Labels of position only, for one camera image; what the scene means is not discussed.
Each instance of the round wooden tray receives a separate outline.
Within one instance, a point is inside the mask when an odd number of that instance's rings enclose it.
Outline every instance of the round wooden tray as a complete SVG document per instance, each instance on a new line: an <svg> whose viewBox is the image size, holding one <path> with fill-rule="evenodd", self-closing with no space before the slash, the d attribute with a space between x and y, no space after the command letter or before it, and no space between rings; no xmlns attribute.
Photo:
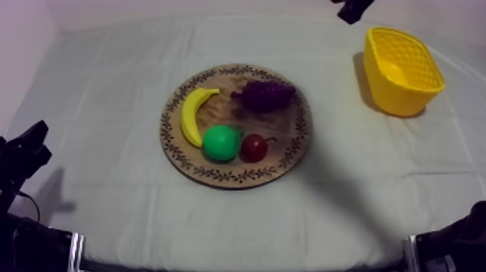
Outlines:
<svg viewBox="0 0 486 272"><path fill-rule="evenodd" d="M246 189L271 182L285 174L305 154L312 136L312 118L305 97L297 89L290 107L269 114L253 114L230 98L241 92L248 81L280 81L293 85L279 74L262 67L229 64L192 76L172 94L161 117L161 143L170 162L196 182L220 189ZM187 95L196 88L219 88L197 113L197 127L203 136L215 124L227 124L258 133L268 142L268 154L260 162L245 163L239 158L226 164L206 160L200 148L186 141L181 131L180 115Z"/></svg>

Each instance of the yellow basket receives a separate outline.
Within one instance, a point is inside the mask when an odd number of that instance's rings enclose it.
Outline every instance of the yellow basket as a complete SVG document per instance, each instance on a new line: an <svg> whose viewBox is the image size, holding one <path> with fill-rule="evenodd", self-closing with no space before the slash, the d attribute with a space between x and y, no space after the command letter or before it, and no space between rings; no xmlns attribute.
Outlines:
<svg viewBox="0 0 486 272"><path fill-rule="evenodd" d="M445 87L427 47L393 28L368 30L364 65L373 100L389 114L418 114Z"/></svg>

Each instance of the yellow banana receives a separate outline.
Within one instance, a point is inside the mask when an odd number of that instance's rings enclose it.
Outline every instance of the yellow banana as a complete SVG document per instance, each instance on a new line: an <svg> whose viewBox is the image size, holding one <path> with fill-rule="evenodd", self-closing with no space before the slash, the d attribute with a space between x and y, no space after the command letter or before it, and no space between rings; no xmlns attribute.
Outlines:
<svg viewBox="0 0 486 272"><path fill-rule="evenodd" d="M181 115L182 133L189 143L195 147L203 146L203 139L196 124L196 113L201 105L206 102L213 94L218 94L219 89L198 88L193 90L184 101Z"/></svg>

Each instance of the purple grapes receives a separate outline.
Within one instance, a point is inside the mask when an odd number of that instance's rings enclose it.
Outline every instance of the purple grapes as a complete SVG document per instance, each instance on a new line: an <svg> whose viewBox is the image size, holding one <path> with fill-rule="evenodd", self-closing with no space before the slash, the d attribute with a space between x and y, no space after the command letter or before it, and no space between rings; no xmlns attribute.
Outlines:
<svg viewBox="0 0 486 272"><path fill-rule="evenodd" d="M231 93L243 106L255 113L263 114L284 109L290 104L296 90L294 87L276 81L251 81L241 93Z"/></svg>

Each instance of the white sheet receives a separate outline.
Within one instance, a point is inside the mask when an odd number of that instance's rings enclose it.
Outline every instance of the white sheet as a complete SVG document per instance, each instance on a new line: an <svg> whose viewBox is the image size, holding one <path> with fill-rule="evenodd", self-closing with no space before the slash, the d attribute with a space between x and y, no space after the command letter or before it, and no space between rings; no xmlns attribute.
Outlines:
<svg viewBox="0 0 486 272"><path fill-rule="evenodd" d="M486 81L480 48L429 35L447 88L415 119L365 105L367 25L320 17L173 17L65 35L8 136L39 119L54 157L24 189L43 222L87 237L87 257L200 271L346 268L400 254L485 198ZM166 99L226 63L273 69L307 96L304 161L253 190L210 189L161 150ZM32 214L28 203L18 213Z"/></svg>

